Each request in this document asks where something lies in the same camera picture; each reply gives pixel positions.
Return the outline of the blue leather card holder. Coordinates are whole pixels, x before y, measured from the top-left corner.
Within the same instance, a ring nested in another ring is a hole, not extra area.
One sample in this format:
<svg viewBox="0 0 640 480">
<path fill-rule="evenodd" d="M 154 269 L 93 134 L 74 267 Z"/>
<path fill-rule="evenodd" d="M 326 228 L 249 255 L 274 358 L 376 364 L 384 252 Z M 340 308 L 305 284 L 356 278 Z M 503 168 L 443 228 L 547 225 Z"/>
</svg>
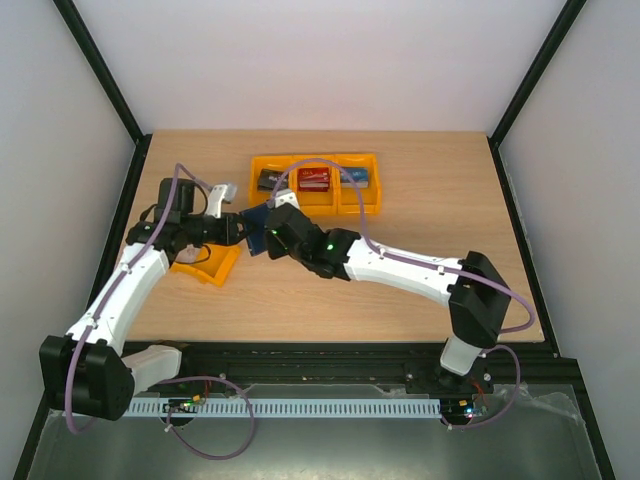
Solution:
<svg viewBox="0 0 640 480">
<path fill-rule="evenodd" d="M 261 255 L 267 250 L 265 242 L 265 222 L 270 212 L 267 203 L 245 209 L 240 212 L 240 216 L 244 219 L 248 226 L 248 235 L 246 242 L 249 254 L 252 257 Z"/>
</svg>

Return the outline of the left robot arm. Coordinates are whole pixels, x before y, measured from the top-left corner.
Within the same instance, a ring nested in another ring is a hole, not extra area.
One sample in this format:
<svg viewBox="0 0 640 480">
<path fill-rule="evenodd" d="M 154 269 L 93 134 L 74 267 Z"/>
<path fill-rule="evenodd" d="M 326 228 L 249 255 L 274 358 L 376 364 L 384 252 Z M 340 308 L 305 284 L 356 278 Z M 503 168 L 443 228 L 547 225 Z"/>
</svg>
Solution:
<svg viewBox="0 0 640 480">
<path fill-rule="evenodd" d="M 240 214 L 222 209 L 235 195 L 230 183 L 162 180 L 157 202 L 129 230 L 120 261 L 93 303 L 64 335 L 48 336 L 40 346 L 50 408 L 117 420 L 135 395 L 178 375 L 178 347 L 153 344 L 124 355 L 124 344 L 147 297 L 182 251 L 234 246 L 252 232 Z"/>
</svg>

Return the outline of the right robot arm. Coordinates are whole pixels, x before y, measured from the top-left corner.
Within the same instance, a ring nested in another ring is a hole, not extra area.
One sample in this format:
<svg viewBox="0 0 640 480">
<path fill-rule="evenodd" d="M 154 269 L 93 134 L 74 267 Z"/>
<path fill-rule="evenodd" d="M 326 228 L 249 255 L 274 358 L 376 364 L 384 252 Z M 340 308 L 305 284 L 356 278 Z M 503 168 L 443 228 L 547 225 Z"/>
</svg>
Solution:
<svg viewBox="0 0 640 480">
<path fill-rule="evenodd" d="M 511 297 L 479 252 L 463 259 L 428 257 L 368 242 L 351 230 L 324 231 L 289 203 L 267 215 L 265 242 L 271 259 L 288 256 L 321 278 L 379 283 L 448 308 L 452 335 L 436 367 L 437 382 L 447 391 L 466 385 L 476 358 L 497 343 Z"/>
</svg>

